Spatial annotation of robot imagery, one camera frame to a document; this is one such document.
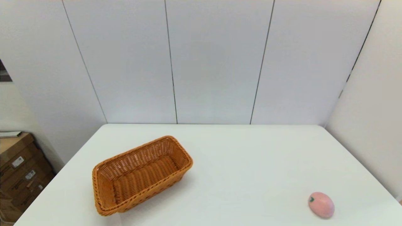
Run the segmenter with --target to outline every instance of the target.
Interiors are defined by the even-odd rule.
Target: label
[[[25,178],[26,178],[27,180],[30,180],[33,176],[35,176],[35,174],[36,174],[35,170],[31,170],[31,172],[29,172],[29,173],[25,176]]]
[[[20,156],[20,157],[18,157],[18,159],[16,159],[14,162],[12,162],[12,166],[14,168],[17,168],[23,162],[24,162],[24,158],[22,156]]]

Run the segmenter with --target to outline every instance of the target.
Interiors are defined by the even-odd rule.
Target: basket rim
[[[188,160],[189,162],[188,162],[183,168],[181,168],[180,170],[175,171],[174,173],[172,173],[172,174],[170,174],[169,176],[167,176],[167,177],[165,177],[165,178],[159,180],[158,182],[152,184],[151,186],[149,186],[149,187],[147,187],[147,188],[144,188],[143,190],[141,190],[141,191],[138,192],[137,194],[131,196],[129,199],[126,199],[126,200],[124,200],[123,202],[121,202],[121,203],[119,203],[119,204],[116,204],[115,206],[112,206],[112,207],[109,207],[109,208],[105,208],[105,207],[102,205],[102,203],[100,202],[100,201],[101,201],[101,198],[99,198],[99,195],[98,195],[98,192],[97,192],[97,191],[98,191],[98,170],[99,170],[99,168],[100,168],[101,166],[103,166],[104,164],[110,162],[110,161],[119,159],[119,158],[121,158],[121,157],[123,157],[123,156],[125,156],[125,155],[127,155],[127,154],[135,153],[135,152],[139,151],[140,149],[142,149],[142,148],[144,148],[144,147],[147,147],[147,146],[150,146],[150,145],[154,144],[155,142],[158,142],[158,141],[163,140],[163,139],[170,139],[170,140],[172,140],[174,143],[176,143],[176,145],[179,146],[180,150],[185,154],[185,157],[187,158],[187,160]],[[149,189],[153,189],[154,187],[158,186],[159,184],[161,184],[161,183],[164,182],[165,180],[167,180],[167,179],[169,179],[169,178],[175,176],[176,174],[178,174],[178,173],[180,173],[180,172],[183,172],[183,171],[189,170],[189,169],[192,167],[192,165],[193,165],[193,159],[190,157],[190,155],[187,153],[187,151],[183,148],[183,146],[181,146],[181,144],[178,142],[178,140],[177,140],[175,137],[169,136],[169,135],[168,135],[168,136],[160,137],[160,138],[158,138],[158,139],[155,139],[155,140],[153,140],[153,141],[150,141],[150,142],[148,142],[148,143],[145,143],[145,144],[143,144],[143,145],[141,145],[141,146],[138,146],[138,147],[136,147],[136,148],[130,149],[130,150],[126,151],[126,152],[123,152],[123,153],[118,154],[118,155],[116,155],[116,156],[113,156],[113,157],[111,157],[111,158],[108,158],[108,159],[106,159],[106,160],[104,160],[104,161],[98,163],[98,164],[93,168],[93,170],[92,170],[92,185],[93,185],[93,188],[94,188],[94,196],[95,196],[95,206],[96,206],[96,209],[98,210],[99,213],[100,213],[100,211],[102,211],[102,212],[108,212],[108,211],[113,211],[113,210],[116,210],[116,212],[117,212],[117,210],[118,210],[121,206],[124,206],[125,204],[131,202],[133,199],[136,199],[138,196],[140,196],[141,194],[145,193],[145,192],[148,191]]]

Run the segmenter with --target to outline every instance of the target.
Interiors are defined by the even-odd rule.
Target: white table
[[[93,167],[173,135],[194,160],[182,181],[125,212],[100,216]],[[329,220],[308,207],[312,192],[335,203]],[[314,125],[101,127],[15,226],[401,226],[402,207],[326,130]]]

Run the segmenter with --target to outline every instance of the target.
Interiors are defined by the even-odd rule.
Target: pink fruit
[[[335,206],[330,197],[321,192],[314,192],[308,198],[310,209],[322,218],[330,218],[335,211]]]

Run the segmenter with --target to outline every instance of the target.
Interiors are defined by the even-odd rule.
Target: wall panel
[[[276,0],[252,124],[325,125],[378,0]]]
[[[166,0],[178,123],[250,123],[272,3]]]
[[[326,129],[402,200],[402,1],[383,0]]]
[[[64,0],[109,123],[176,123],[163,0]]]

